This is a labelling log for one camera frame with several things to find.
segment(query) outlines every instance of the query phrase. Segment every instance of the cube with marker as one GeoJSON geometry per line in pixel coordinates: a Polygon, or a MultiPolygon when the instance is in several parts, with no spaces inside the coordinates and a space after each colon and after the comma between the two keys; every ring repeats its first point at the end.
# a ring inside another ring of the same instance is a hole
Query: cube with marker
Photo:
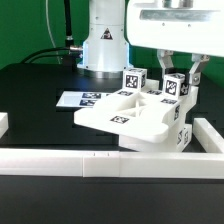
{"type": "Polygon", "coordinates": [[[185,75],[180,73],[164,75],[163,95],[170,99],[181,99],[190,92],[190,85],[185,82],[185,75]]]}
{"type": "Polygon", "coordinates": [[[123,89],[140,92],[146,84],[147,69],[131,68],[123,72],[123,89]]]}

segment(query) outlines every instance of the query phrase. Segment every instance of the black table surface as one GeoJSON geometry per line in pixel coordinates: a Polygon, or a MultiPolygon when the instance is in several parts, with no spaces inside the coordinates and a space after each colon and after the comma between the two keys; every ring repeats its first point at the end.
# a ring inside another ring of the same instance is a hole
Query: black table surface
{"type": "MultiPolygon", "coordinates": [[[[159,69],[148,78],[160,79],[159,69]]],[[[60,65],[12,64],[0,71],[0,147],[123,150],[117,136],[73,124],[58,110],[64,90],[114,92],[121,80],[83,77],[60,65]]],[[[223,135],[223,89],[202,77],[187,120],[205,117],[223,135]]],[[[193,139],[188,151],[202,151],[193,139]]],[[[224,223],[224,181],[0,176],[1,223],[224,223]]]]}

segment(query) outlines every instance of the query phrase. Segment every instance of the paper sheet with markers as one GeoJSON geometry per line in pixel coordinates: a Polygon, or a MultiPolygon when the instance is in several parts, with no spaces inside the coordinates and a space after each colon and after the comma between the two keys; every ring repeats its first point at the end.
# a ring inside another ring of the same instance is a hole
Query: paper sheet with markers
{"type": "Polygon", "coordinates": [[[64,91],[57,107],[93,107],[97,100],[100,100],[109,93],[102,92],[73,92],[64,91]]]}

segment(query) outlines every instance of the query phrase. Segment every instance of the green background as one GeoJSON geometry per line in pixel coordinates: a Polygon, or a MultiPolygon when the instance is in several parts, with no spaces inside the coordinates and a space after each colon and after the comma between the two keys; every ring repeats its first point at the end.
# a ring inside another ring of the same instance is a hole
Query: green background
{"type": "MultiPolygon", "coordinates": [[[[51,30],[57,46],[64,46],[65,22],[63,0],[49,0],[51,30]]],[[[71,0],[72,27],[75,44],[88,36],[89,0],[71,0]]],[[[45,0],[0,0],[0,69],[18,63],[27,55],[52,44],[48,35],[45,0]]],[[[156,51],[131,47],[131,63],[136,67],[160,67],[156,51]]],[[[38,63],[57,63],[42,59],[38,63]]],[[[177,68],[190,68],[191,55],[175,53],[177,68]]],[[[212,57],[204,74],[224,87],[224,58],[212,57]]]]}

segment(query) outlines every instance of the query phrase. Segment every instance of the white block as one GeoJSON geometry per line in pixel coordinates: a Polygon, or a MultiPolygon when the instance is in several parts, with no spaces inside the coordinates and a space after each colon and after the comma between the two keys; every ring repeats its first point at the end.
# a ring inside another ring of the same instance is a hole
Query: white block
{"type": "Polygon", "coordinates": [[[119,152],[91,152],[83,158],[83,177],[119,177],[119,152]]]}
{"type": "Polygon", "coordinates": [[[190,92],[190,85],[185,84],[185,75],[180,73],[164,75],[163,95],[170,99],[181,99],[190,92]]]}
{"type": "Polygon", "coordinates": [[[5,134],[8,128],[8,114],[0,113],[0,138],[5,134]]]}
{"type": "Polygon", "coordinates": [[[195,118],[193,133],[209,153],[224,153],[224,139],[204,118],[195,118]]]}
{"type": "Polygon", "coordinates": [[[82,176],[82,151],[0,149],[0,174],[82,176]]]}
{"type": "Polygon", "coordinates": [[[123,89],[139,92],[146,84],[147,69],[131,68],[123,72],[123,89]]]}
{"type": "Polygon", "coordinates": [[[224,179],[224,155],[120,153],[120,177],[224,179]]]}

